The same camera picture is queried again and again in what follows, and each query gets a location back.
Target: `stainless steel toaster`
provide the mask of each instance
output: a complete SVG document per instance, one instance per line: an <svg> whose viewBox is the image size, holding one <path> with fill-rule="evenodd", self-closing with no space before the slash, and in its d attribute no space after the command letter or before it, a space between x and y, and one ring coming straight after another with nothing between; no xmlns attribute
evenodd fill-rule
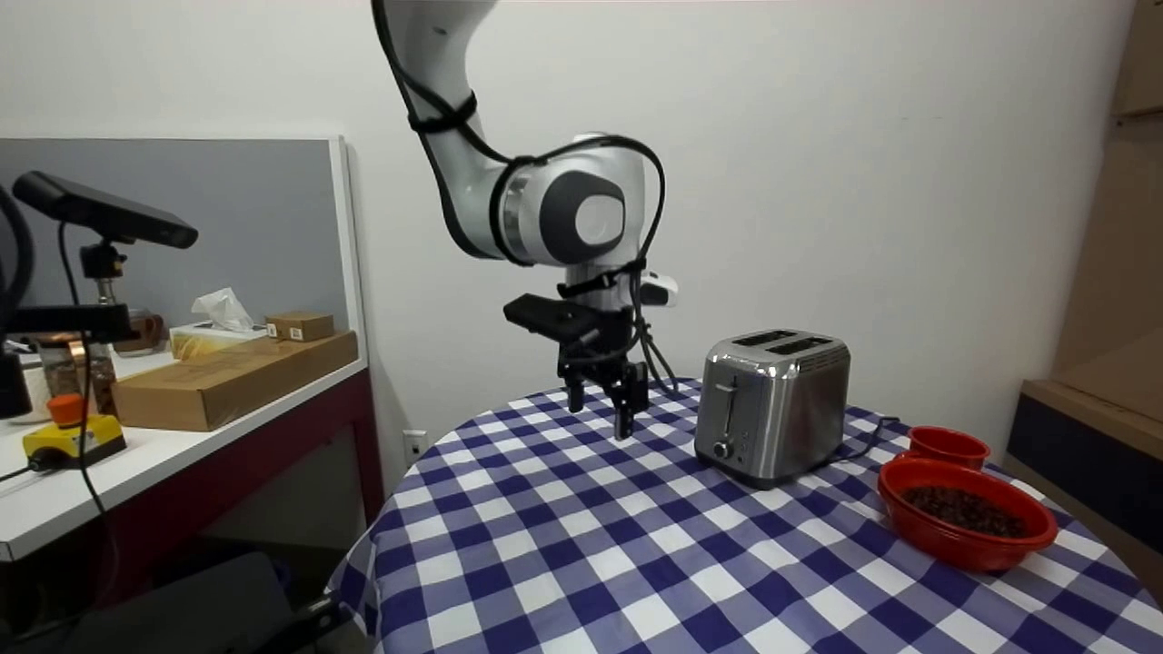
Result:
<svg viewBox="0 0 1163 654"><path fill-rule="evenodd" d="M770 329L707 354L694 435L699 461L771 489L840 445L851 356L840 339Z"/></svg>

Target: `tablecloth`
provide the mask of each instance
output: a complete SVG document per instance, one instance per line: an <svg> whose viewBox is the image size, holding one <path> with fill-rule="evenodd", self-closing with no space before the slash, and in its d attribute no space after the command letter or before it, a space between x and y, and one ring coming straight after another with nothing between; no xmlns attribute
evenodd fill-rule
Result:
<svg viewBox="0 0 1163 654"><path fill-rule="evenodd" d="M330 587L377 652L1163 652L1163 614L1090 532L966 574L901 541L877 471L907 446L770 491L693 455L699 383L611 438L597 389L484 413L404 477ZM844 447L877 414L850 408ZM1036 490L993 474L1042 499Z"/></svg>

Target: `electrical outlet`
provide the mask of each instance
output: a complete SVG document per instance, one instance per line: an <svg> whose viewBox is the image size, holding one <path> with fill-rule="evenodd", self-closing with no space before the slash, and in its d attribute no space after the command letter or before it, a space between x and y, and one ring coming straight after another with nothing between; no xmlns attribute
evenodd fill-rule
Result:
<svg viewBox="0 0 1163 654"><path fill-rule="evenodd" d="M405 429L404 447L407 453L408 464L413 464L428 449L427 429Z"/></svg>

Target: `toaster button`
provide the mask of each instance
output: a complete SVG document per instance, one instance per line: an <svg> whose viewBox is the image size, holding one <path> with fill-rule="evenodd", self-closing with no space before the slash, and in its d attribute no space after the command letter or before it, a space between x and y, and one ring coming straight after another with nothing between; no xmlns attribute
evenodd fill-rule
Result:
<svg viewBox="0 0 1163 654"><path fill-rule="evenodd" d="M732 447L727 441L716 441L715 445L712 446L711 452L713 452L719 458L730 458Z"/></svg>

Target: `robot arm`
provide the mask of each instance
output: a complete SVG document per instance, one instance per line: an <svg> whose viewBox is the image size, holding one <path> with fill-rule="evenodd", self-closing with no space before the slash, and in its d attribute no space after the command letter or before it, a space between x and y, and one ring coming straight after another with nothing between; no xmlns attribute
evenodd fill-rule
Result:
<svg viewBox="0 0 1163 654"><path fill-rule="evenodd" d="M642 276L662 199L640 243L644 172L637 155L657 168L659 194L662 164L644 144L604 134L578 136L537 157L508 158L492 149L481 136L465 51L494 1L372 0L372 13L454 241L478 258L565 268L558 287L564 300L527 294L505 307L506 318L559 343L558 374L571 406L580 407L583 379L606 390L625 438L633 413L645 408L647 368L658 377L643 300L670 304L676 291L669 278ZM643 285L650 286L645 293ZM645 367L626 360L637 342Z"/></svg>

